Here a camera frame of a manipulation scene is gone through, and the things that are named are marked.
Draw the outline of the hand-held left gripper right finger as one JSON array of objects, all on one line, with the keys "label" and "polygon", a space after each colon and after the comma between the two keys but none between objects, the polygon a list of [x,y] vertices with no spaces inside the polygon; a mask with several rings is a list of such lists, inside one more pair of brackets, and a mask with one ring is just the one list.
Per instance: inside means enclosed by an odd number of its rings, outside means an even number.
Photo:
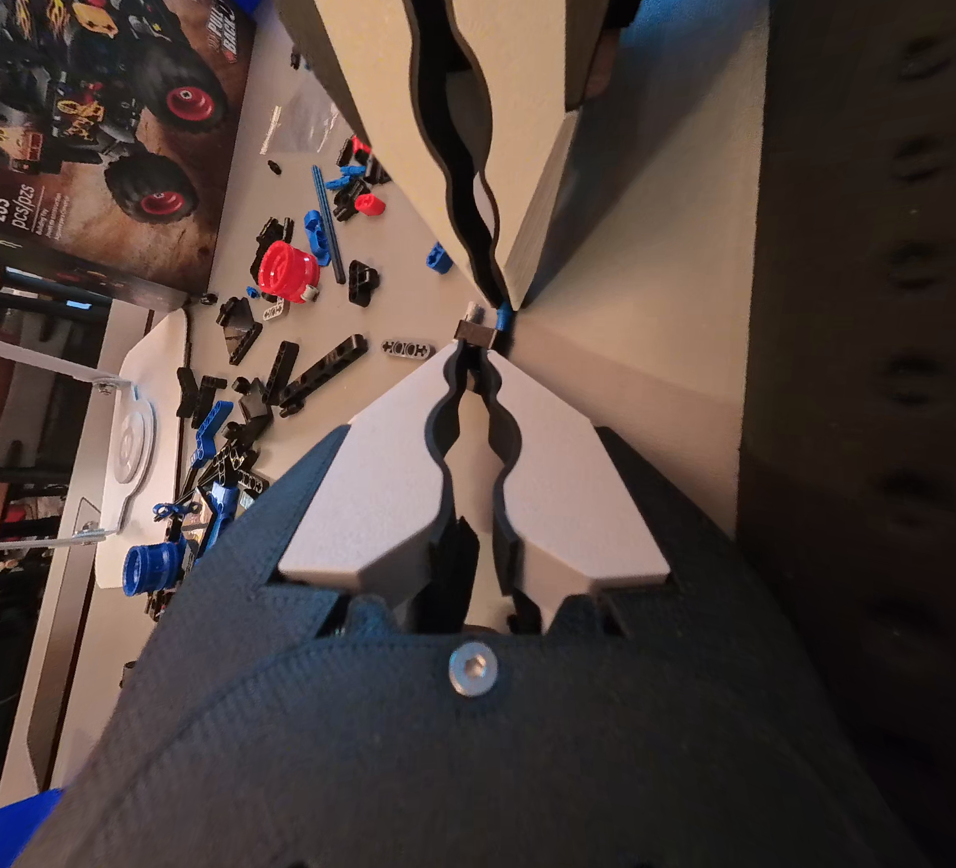
[{"label": "hand-held left gripper right finger", "polygon": [[663,585],[671,569],[591,420],[485,352],[492,549],[517,625],[548,630],[570,598]]}]

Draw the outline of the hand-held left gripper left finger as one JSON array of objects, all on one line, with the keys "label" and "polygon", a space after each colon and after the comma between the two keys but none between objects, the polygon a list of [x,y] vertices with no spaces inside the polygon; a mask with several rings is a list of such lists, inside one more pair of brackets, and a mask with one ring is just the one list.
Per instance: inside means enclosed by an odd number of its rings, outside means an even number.
[{"label": "hand-held left gripper left finger", "polygon": [[446,457],[474,354],[448,344],[361,410],[317,487],[280,574],[391,609],[417,633],[463,630],[480,541]]}]

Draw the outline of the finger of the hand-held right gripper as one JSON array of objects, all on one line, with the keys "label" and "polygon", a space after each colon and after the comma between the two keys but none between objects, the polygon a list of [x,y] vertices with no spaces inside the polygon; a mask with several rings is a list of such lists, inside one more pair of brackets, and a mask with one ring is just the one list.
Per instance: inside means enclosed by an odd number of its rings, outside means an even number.
[{"label": "finger of the hand-held right gripper", "polygon": [[448,0],[314,3],[372,150],[475,288],[504,304],[496,218],[480,203],[489,103]]},{"label": "finger of the hand-held right gripper", "polygon": [[537,274],[579,113],[566,107],[566,0],[451,0],[484,79],[494,257],[513,309]]}]

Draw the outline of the clear plastic bag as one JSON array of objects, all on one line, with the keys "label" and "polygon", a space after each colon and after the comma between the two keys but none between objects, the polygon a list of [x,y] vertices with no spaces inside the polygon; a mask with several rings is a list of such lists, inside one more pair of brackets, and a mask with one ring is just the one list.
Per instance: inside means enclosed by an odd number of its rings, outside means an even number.
[{"label": "clear plastic bag", "polygon": [[317,82],[307,82],[283,104],[271,110],[260,155],[295,153],[317,155],[335,129],[340,110]]}]

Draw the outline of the black square panel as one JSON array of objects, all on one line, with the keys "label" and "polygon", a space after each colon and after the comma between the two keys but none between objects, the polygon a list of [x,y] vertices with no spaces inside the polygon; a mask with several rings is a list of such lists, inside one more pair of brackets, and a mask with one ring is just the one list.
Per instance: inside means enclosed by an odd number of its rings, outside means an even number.
[{"label": "black square panel", "polygon": [[229,364],[236,367],[260,336],[262,324],[253,318],[248,299],[236,296],[221,304],[217,324],[223,330]]},{"label": "black square panel", "polygon": [[239,375],[233,380],[232,389],[238,395],[245,424],[267,426],[272,420],[272,408],[267,400],[267,388],[258,377],[252,379]]}]

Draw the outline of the grey desk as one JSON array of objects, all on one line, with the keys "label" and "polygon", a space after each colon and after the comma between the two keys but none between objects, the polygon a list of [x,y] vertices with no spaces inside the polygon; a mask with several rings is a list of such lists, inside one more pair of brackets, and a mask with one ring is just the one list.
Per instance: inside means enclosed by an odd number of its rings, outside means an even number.
[{"label": "grey desk", "polygon": [[[211,288],[241,292],[253,237],[271,217],[301,220],[315,206],[310,157],[260,154],[274,106],[308,79],[291,68],[293,45],[271,2],[256,35]],[[529,307],[517,316],[511,358],[598,424],[615,429],[724,530],[734,526],[747,359],[768,0],[644,0],[619,41],[607,90],[582,109],[580,127]],[[299,344],[299,366],[342,337],[364,333],[369,353],[301,414],[276,419],[259,470],[275,481],[330,429],[406,375],[380,352],[385,336],[441,348],[470,300],[457,268],[425,267],[435,236],[407,200],[386,188],[385,213],[339,231],[348,260],[375,266],[367,310],[323,282],[314,306],[264,329],[240,368],[270,366],[277,343]],[[460,513],[480,533],[472,622],[504,628],[488,527],[497,467],[486,416],[473,394],[449,454]],[[71,780],[99,739],[153,623],[141,599],[91,586],[94,547],[56,551],[2,771],[2,806],[42,791],[30,757],[31,717],[55,712],[58,744],[44,782]]]}]

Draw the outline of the person's right hand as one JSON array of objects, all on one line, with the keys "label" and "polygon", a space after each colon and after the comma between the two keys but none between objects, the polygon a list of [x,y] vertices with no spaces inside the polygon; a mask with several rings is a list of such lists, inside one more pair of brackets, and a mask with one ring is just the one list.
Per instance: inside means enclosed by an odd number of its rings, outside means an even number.
[{"label": "person's right hand", "polygon": [[620,34],[620,28],[607,28],[598,38],[585,83],[583,100],[592,100],[607,90],[614,72]]}]

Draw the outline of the blue flat panel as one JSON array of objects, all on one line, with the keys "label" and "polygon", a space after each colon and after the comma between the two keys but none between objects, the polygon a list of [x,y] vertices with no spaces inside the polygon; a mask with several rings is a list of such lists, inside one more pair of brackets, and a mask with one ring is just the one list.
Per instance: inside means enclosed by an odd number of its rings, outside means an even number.
[{"label": "blue flat panel", "polygon": [[228,487],[219,482],[211,485],[207,494],[211,515],[200,543],[202,552],[209,551],[231,525],[237,512],[239,497],[240,490],[237,487]]}]

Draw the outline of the black three-hole connector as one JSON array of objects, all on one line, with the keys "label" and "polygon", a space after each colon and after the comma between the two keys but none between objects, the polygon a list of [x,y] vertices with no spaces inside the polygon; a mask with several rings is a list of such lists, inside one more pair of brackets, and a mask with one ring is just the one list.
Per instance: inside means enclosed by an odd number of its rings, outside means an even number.
[{"label": "black three-hole connector", "polygon": [[266,428],[265,423],[252,421],[235,430],[198,478],[199,485],[205,487],[218,483],[237,488],[241,475],[250,472],[258,460],[257,445]]}]

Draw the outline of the long black holed beam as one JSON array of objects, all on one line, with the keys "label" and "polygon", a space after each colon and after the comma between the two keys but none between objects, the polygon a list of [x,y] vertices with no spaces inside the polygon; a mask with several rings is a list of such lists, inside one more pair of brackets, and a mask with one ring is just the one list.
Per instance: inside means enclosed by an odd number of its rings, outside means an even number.
[{"label": "long black holed beam", "polygon": [[287,419],[299,413],[308,396],[317,392],[332,378],[366,354],[368,341],[364,335],[348,336],[317,360],[282,391],[279,398],[280,417]]}]

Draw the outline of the long black axle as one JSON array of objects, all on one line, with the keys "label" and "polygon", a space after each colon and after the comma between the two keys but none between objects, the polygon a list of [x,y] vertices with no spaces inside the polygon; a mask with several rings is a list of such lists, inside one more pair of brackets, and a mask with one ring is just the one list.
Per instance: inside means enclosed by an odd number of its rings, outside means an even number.
[{"label": "long black axle", "polygon": [[336,222],[328,202],[328,196],[325,187],[324,176],[317,164],[312,165],[312,175],[315,184],[318,210],[322,225],[322,232],[327,241],[327,249],[330,255],[331,267],[334,276],[339,285],[347,284],[347,274],[342,261],[341,249],[336,233]]}]

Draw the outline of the blue wheel rim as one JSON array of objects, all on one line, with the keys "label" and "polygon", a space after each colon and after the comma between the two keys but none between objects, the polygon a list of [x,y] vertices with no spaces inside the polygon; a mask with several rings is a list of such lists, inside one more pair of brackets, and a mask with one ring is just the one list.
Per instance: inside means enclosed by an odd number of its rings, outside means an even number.
[{"label": "blue wheel rim", "polygon": [[122,568],[121,587],[128,598],[167,591],[175,586],[185,559],[187,541],[135,545],[127,553]]}]

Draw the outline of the toy truck set box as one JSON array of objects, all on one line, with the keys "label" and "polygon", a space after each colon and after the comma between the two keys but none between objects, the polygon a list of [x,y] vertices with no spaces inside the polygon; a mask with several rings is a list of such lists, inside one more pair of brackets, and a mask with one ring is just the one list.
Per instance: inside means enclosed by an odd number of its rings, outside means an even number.
[{"label": "toy truck set box", "polygon": [[1,0],[2,264],[207,291],[254,31],[234,0]]}]

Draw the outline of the red wheel rim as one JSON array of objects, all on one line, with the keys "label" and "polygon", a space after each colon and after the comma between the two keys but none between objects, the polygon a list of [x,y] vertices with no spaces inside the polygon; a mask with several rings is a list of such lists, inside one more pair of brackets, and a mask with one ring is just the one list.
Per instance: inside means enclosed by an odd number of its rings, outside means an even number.
[{"label": "red wheel rim", "polygon": [[319,287],[320,267],[312,253],[290,244],[273,244],[261,259],[257,280],[259,289],[270,296],[303,304],[301,294],[307,285]]}]

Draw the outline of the white book stand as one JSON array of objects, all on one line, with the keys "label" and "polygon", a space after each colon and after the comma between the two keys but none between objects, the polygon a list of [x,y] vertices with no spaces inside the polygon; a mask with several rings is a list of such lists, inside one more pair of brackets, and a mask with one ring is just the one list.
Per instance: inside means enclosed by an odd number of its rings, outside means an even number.
[{"label": "white book stand", "polygon": [[138,496],[155,502],[170,496],[178,479],[181,455],[181,400],[177,370],[185,365],[188,317],[183,309],[168,312],[126,355],[119,372],[87,367],[38,351],[2,343],[2,358],[36,369],[64,374],[113,393],[113,418],[104,473],[99,530],[54,540],[56,548],[97,542],[94,574],[101,589],[123,584],[129,548],[160,541],[149,535],[151,519],[137,522]]}]

